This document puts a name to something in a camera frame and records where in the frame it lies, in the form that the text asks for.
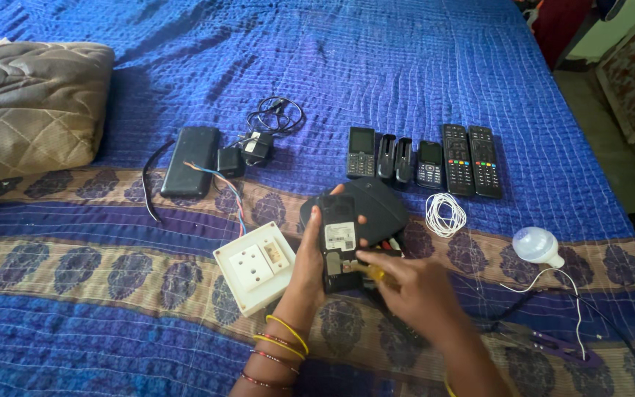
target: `remote control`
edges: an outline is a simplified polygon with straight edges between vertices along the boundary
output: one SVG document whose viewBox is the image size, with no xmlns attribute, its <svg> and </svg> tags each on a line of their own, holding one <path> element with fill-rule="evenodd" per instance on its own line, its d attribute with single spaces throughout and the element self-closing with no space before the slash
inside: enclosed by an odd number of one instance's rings
<svg viewBox="0 0 635 397">
<path fill-rule="evenodd" d="M 500 199 L 502 196 L 492 130 L 469 127 L 469 147 L 472 148 L 474 188 L 480 196 Z"/>
<path fill-rule="evenodd" d="M 347 154 L 347 177 L 357 179 L 374 176 L 375 131 L 371 128 L 351 127 Z"/>
<path fill-rule="evenodd" d="M 442 147 L 439 143 L 421 140 L 418 144 L 418 169 L 416 184 L 429 189 L 439 189 Z"/>
<path fill-rule="evenodd" d="M 456 124 L 442 126 L 442 144 L 445 148 L 445 174 L 447 192 L 471 196 L 474 194 L 472 166 L 469 164 L 467 130 Z"/>
</svg>

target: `blue wire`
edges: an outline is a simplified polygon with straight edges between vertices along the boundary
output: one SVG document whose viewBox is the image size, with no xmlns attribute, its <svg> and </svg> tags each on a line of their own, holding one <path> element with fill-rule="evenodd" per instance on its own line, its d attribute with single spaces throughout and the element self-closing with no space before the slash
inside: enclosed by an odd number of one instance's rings
<svg viewBox="0 0 635 397">
<path fill-rule="evenodd" d="M 212 169 L 207 169 L 207 168 L 202 168 L 200 166 L 198 166 L 197 164 L 195 164 L 194 162 L 191 163 L 194 167 L 198 167 L 200 170 L 202 170 L 203 172 L 208 172 L 210 174 L 213 174 L 215 176 L 219 176 L 220 178 L 224 178 L 225 176 L 220 174 L 217 171 L 214 171 Z M 227 184 L 227 186 L 229 186 L 229 190 L 232 191 L 232 193 L 234 193 L 234 195 L 236 196 L 236 198 L 239 200 L 239 205 L 243 205 L 242 200 L 241 200 L 241 196 L 239 195 L 239 192 L 237 192 L 234 187 L 232 187 L 232 185 Z M 237 212 L 237 218 L 239 218 L 239 224 L 241 225 L 241 229 L 244 231 L 244 235 L 246 235 L 246 225 L 244 225 L 244 220 L 241 217 L 241 209 L 237 208 L 236 209 Z"/>
</svg>

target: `blue bedsheet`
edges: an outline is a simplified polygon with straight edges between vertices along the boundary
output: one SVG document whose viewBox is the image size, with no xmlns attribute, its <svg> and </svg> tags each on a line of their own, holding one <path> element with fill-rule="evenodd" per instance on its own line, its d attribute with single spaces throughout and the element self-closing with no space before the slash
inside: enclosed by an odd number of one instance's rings
<svg viewBox="0 0 635 397">
<path fill-rule="evenodd" d="M 446 240 L 423 225 L 432 192 L 411 186 L 399 194 L 413 215 L 410 254 L 451 268 L 465 309 L 489 316 L 519 297 L 499 282 L 527 285 L 539 271 L 516 258 L 510 236 L 546 228 L 581 293 L 635 340 L 633 229 L 510 0 L 0 1 L 4 36 L 100 42 L 116 63 L 92 166 L 0 184 L 0 395 L 227 393 L 262 323 L 239 315 L 210 259 L 238 236 L 232 195 L 163 200 L 165 153 L 152 173 L 167 220 L 157 225 L 138 177 L 181 126 L 236 140 L 269 95 L 302 104 L 306 121 L 240 182 L 249 225 L 275 221 L 299 238 L 300 204 L 344 182 L 350 126 L 415 142 L 440 140 L 443 123 L 489 126 L 504 198 L 460 199 L 468 229 Z M 34 184 L 48 190 L 31 194 Z M 583 315 L 598 369 L 486 339 L 522 395 L 635 395 L 635 361 L 596 314 Z M 565 295 L 542 294 L 512 320 L 576 340 Z M 332 297 L 311 339 L 296 393 L 443 392 L 437 354 L 409 346 L 358 297 Z"/>
</svg>

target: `floor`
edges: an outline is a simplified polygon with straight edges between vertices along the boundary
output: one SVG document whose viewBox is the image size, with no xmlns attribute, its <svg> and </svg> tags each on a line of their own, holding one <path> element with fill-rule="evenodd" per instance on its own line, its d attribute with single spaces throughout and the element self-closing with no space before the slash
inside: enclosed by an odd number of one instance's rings
<svg viewBox="0 0 635 397">
<path fill-rule="evenodd" d="M 626 212 L 635 212 L 635 151 L 622 135 L 593 71 L 556 71 L 555 80 Z"/>
</svg>

